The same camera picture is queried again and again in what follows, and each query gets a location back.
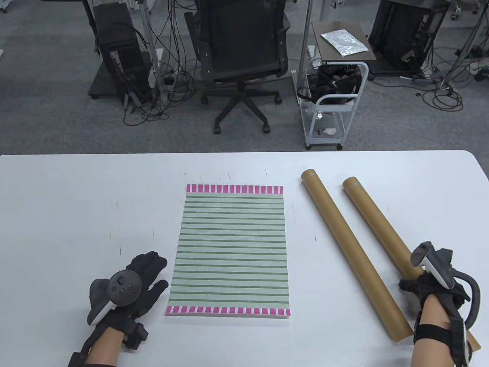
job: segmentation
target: tabletop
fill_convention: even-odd
[[[489,183],[464,151],[202,153],[0,157],[0,366],[67,366],[92,328],[89,285],[139,253],[168,258],[171,281],[189,183],[283,185],[291,317],[165,316],[168,290],[140,320],[133,366],[409,366],[301,183],[313,168],[410,322],[399,274],[342,190],[356,176],[410,249],[430,240],[489,286]],[[468,305],[462,308],[467,314]],[[489,360],[483,298],[472,333]]]
[[[319,54],[321,59],[326,61],[371,61],[375,60],[375,54],[372,51],[365,32],[362,30],[360,24],[352,22],[312,22],[312,29],[316,37],[317,47],[319,48]],[[362,42],[368,51],[356,53],[348,56],[341,56],[341,54],[334,48],[328,41],[326,41],[321,34],[333,32],[340,29],[346,29],[357,40]]]

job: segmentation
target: striped mat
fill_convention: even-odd
[[[290,316],[282,186],[187,186],[167,314]]]

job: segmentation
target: forearm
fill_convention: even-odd
[[[108,327],[91,348],[85,363],[116,366],[123,340],[123,332]]]
[[[450,329],[450,318],[434,295],[429,295],[424,303],[421,324],[431,324]],[[447,345],[433,339],[416,342],[411,359],[411,367],[453,367],[454,362]]]

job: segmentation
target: plastic bag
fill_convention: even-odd
[[[353,55],[355,53],[368,51],[368,48],[357,40],[346,29],[321,34],[334,48],[338,50],[341,56]]]

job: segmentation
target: cart wheel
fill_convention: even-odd
[[[474,75],[474,80],[476,82],[482,82],[484,80],[484,75],[481,72],[478,72]]]

